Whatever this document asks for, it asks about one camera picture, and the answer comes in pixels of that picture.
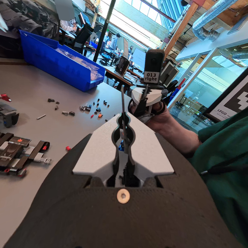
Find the person's right hand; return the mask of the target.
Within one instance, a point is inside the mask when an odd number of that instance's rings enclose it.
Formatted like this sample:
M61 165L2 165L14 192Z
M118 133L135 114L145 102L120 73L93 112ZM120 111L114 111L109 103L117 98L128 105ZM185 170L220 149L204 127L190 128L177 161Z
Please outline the person's right hand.
M148 120L145 125L152 129L154 132L161 136L168 137L169 135L177 134L180 131L185 131L185 128L181 126L169 113L166 105L162 105L162 102L158 102L153 105L152 110L156 112L162 111L158 115L154 115Z

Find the wooden desk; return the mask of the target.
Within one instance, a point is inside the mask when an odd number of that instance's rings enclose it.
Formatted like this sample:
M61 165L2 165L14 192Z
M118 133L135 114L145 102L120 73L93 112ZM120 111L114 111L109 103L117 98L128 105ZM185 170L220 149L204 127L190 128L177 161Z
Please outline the wooden desk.
M116 72L115 68L111 66L103 66L105 68L105 76L110 79L114 79L119 84L117 85L116 89L121 91L121 87L123 86L124 93L130 89L132 86L136 86L135 83L132 83L125 79L120 73Z

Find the dark printed box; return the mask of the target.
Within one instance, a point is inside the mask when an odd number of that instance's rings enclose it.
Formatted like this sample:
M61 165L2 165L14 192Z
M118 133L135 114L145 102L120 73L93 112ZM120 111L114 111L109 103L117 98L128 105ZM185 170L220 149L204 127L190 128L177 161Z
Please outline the dark printed box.
M117 73L119 73L121 76L124 76L127 69L129 68L129 65L130 65L130 61L124 57L124 56L121 56L116 68L115 68L115 71Z

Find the silver air duct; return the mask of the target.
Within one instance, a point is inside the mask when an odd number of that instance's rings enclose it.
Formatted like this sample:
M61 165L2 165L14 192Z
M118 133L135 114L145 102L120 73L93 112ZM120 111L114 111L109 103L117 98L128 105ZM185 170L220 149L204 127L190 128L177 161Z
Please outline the silver air duct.
M237 0L217 1L209 10L207 10L193 23L192 31L195 37L202 41L205 39L209 39L211 42L215 41L219 37L220 33L215 30L206 30L204 26L236 2Z

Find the partly built lego car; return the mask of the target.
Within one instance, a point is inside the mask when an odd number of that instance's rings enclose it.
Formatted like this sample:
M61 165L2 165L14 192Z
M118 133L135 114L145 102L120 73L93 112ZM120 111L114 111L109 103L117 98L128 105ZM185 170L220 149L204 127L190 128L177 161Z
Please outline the partly built lego car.
M3 125L6 128L10 128L17 124L19 113L17 113L16 108L9 105L12 100L7 94L0 94L0 100L8 102L8 104L0 102L0 117L3 120Z

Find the black office chair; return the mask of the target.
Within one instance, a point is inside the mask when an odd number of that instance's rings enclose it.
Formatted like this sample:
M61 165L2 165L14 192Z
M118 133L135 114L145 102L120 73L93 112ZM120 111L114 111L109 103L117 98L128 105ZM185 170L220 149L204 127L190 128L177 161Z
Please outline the black office chair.
M88 23L85 23L81 31L74 39L72 43L72 49L82 54L85 42L90 38L93 31L94 29Z

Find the black computer monitor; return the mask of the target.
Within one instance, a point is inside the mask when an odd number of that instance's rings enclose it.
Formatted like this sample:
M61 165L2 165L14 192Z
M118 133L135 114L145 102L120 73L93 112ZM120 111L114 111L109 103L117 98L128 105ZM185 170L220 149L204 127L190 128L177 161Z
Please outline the black computer monitor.
M84 26L85 24L88 24L89 26L91 26L91 23L89 21L89 18L87 15L85 15L84 13L80 12L79 15L79 20L82 26Z

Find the car printed lego box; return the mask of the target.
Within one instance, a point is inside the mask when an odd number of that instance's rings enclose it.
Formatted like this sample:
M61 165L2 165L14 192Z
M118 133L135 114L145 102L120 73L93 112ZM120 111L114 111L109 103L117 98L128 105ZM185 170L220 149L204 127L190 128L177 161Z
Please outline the car printed lego box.
M0 35L0 57L23 59L19 30L59 39L60 20L51 0L1 0L1 16L8 27Z

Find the framed black white sign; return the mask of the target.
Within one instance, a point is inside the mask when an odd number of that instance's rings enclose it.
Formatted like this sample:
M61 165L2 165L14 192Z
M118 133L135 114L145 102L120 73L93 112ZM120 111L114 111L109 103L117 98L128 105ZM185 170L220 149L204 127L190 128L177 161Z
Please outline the framed black white sign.
M214 122L226 120L248 106L248 69L246 69L203 113Z

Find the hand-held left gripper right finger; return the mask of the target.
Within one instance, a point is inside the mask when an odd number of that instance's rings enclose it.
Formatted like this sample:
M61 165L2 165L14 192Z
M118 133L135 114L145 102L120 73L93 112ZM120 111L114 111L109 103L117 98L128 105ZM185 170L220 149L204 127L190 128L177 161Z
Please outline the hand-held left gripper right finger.
M121 151L128 160L121 176L122 185L139 187L148 178L172 175L174 169L154 131L125 112Z

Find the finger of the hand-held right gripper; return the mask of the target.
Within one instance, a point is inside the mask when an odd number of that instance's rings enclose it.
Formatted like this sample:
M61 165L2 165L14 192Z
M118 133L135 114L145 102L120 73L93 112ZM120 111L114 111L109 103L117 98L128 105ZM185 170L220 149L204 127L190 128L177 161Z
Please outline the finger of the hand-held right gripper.
M151 89L146 95L146 107L149 107L161 100L162 91L158 89Z
M140 100L142 99L142 94L145 90L143 87L131 86L131 97L135 104L139 104Z

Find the black grey lego module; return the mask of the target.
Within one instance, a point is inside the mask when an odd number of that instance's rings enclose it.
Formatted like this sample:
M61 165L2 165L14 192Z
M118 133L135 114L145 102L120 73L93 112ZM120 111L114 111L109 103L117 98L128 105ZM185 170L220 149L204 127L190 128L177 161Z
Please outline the black grey lego module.
M0 173L23 178L26 167L32 163L49 165L51 158L45 158L44 152L48 151L50 142L39 141L32 147L31 140L14 136L12 133L0 133Z

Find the white board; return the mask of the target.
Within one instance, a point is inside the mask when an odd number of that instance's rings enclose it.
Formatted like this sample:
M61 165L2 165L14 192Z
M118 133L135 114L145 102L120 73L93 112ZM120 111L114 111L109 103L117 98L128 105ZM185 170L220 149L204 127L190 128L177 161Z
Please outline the white board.
M135 48L133 55L131 57L131 61L134 62L136 65L144 68L145 66L145 57L146 53L141 51L138 48Z

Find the black pole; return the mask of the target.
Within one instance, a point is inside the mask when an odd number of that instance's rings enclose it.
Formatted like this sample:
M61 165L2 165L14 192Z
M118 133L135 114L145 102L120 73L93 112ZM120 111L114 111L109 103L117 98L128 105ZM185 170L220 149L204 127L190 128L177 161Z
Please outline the black pole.
M104 25L103 25L103 28L102 28L101 36L100 36L100 39L99 39L99 42L98 42L98 46L97 46L97 49L96 49L96 52L95 52L95 55L94 55L94 58L93 58L94 62L97 62L98 55L99 55L99 53L101 51L101 46L102 46L102 43L103 43L103 39L104 39L106 30L107 30L107 26L109 24L109 20L110 20L110 17L112 15L115 3L116 3L116 0L112 0L111 3L110 3L108 13L107 13L107 16L106 16L106 19L105 19L105 22L104 22Z

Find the person's green shirt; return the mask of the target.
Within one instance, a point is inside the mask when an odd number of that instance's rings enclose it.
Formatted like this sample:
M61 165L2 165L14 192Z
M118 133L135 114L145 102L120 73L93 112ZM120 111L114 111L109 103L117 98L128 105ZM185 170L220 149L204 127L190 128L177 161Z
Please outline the person's green shirt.
M248 111L201 129L202 144L189 159L206 184L230 232L247 247Z

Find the blue plastic bin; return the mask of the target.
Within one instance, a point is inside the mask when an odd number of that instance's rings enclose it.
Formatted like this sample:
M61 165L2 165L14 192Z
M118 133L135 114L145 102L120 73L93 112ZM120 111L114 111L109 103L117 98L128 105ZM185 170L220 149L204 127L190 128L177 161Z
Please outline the blue plastic bin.
M55 49L64 49L73 56L94 64L99 67L98 72L102 76L105 75L104 67L91 61L66 45L60 45L56 40L22 30L19 30L19 32L24 60L27 63L83 92L86 92L103 82L104 79L91 81L91 71L89 69L57 52Z

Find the grey computer monitor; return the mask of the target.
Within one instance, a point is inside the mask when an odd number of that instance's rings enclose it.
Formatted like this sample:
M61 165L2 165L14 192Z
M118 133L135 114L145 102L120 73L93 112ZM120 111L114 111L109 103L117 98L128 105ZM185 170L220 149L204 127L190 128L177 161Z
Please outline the grey computer monitor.
M168 88L178 73L178 68L175 67L174 64L169 60L160 73L159 83Z

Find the grey black lego subassembly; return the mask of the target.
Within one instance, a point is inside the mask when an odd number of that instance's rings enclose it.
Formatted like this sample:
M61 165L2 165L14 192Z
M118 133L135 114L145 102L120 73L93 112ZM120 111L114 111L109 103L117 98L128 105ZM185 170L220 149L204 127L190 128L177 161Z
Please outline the grey black lego subassembly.
M121 96L122 96L122 127L123 127L123 146L124 153L128 154L129 146L131 144L130 139L128 138L127 127L126 127L126 114L125 114L125 100L124 100L124 87L121 86Z

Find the wooden post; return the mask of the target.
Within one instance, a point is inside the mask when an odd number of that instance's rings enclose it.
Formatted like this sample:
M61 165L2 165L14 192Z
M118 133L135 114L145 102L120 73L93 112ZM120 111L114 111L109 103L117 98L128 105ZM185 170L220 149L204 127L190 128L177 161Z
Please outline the wooden post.
M186 14L184 15L182 21L180 22L179 26L175 30L174 34L172 35L169 43L167 44L165 51L164 51L164 61L166 60L169 52L172 50L173 46L177 42L178 38L180 37L181 33L184 31L185 27L187 26L189 20L194 15L196 10L198 9L199 5L197 5L194 1L191 2L190 7L188 8Z

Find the person's right forearm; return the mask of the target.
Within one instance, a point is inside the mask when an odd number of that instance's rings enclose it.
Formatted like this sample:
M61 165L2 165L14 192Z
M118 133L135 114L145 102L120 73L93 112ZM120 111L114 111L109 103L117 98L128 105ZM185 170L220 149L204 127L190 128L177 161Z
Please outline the person's right forearm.
M185 158L192 158L202 144L196 133L182 127L174 118L165 124L163 137Z

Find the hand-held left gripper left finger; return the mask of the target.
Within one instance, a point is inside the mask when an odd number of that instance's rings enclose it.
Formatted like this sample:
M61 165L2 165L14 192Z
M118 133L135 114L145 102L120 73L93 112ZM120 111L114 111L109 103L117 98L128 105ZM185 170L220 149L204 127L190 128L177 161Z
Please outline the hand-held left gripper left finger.
M80 155L73 174L98 177L107 187L115 187L119 170L119 150L122 114L117 114L96 129Z

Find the pile of clear plastic bags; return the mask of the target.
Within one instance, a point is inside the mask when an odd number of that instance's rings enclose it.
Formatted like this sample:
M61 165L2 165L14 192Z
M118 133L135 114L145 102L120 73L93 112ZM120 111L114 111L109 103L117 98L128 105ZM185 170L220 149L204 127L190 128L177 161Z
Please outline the pile of clear plastic bags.
M91 81L94 81L94 80L102 80L104 79L104 76L102 76L98 70L99 70L99 67L95 66L94 64L90 63L90 62L87 62L86 60L83 60L79 57L75 57L73 56L72 54L70 54L69 52L67 52L66 50L64 49L60 49L60 48L56 48L55 49L57 52L65 55L66 57L74 60L75 62L83 65L84 67L86 67L87 69L89 69L91 71Z

